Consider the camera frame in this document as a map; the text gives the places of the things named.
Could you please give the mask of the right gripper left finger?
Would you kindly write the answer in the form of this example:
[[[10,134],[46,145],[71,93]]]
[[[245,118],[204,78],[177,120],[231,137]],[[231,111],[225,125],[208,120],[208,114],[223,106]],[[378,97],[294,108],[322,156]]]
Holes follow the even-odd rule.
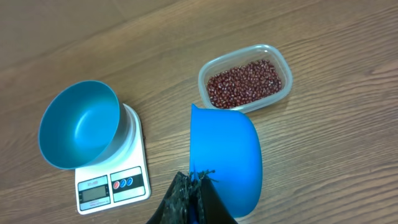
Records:
[[[188,224],[192,194],[191,177],[177,172],[160,205],[147,224]]]

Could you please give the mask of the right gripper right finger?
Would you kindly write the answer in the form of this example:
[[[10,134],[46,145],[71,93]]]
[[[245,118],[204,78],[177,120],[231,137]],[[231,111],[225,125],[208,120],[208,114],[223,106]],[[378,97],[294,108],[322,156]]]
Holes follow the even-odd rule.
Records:
[[[194,181],[200,185],[197,201],[194,203],[194,224],[237,224],[218,195],[213,179],[209,177],[214,170],[194,173]]]

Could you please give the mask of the blue plastic measuring scoop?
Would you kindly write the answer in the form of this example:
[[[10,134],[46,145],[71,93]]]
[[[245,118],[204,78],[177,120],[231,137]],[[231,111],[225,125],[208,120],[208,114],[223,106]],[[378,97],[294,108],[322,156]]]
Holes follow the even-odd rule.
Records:
[[[262,190],[256,129],[242,112],[191,108],[190,171],[210,171],[215,191],[233,218],[250,214]]]

